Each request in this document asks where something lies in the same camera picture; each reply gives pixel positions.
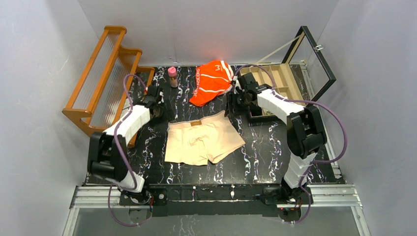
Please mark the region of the beige boxer underwear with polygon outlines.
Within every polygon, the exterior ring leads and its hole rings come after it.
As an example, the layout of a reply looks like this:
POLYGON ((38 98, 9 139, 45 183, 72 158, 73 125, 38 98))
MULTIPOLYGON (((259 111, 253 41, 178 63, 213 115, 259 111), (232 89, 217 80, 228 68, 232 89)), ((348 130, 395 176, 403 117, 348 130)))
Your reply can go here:
POLYGON ((216 164, 245 145, 225 111, 198 120, 169 123, 164 161, 216 164))

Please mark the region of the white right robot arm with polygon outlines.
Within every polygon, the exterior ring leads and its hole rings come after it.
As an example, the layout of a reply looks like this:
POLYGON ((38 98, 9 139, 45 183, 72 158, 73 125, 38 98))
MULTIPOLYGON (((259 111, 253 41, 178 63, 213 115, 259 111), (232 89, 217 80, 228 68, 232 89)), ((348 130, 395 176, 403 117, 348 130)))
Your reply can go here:
POLYGON ((281 181, 281 191, 288 196, 304 191, 308 168, 327 143, 318 109, 285 98, 267 84, 258 84, 251 73, 232 77, 232 89, 227 93, 227 99, 226 116, 230 118, 250 105, 257 105, 285 123, 291 156, 281 181))

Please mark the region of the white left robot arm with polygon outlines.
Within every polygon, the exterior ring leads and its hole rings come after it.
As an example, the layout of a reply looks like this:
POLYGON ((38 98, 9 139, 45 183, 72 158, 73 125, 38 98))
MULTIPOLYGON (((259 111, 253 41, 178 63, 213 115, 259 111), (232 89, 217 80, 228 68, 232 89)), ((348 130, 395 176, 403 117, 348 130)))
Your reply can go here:
POLYGON ((151 120, 172 119, 173 111, 159 86, 148 86, 144 96, 129 103, 127 113, 114 125, 91 135, 87 170, 92 176, 110 181, 122 190, 140 193, 145 179, 129 164, 128 143, 151 120))

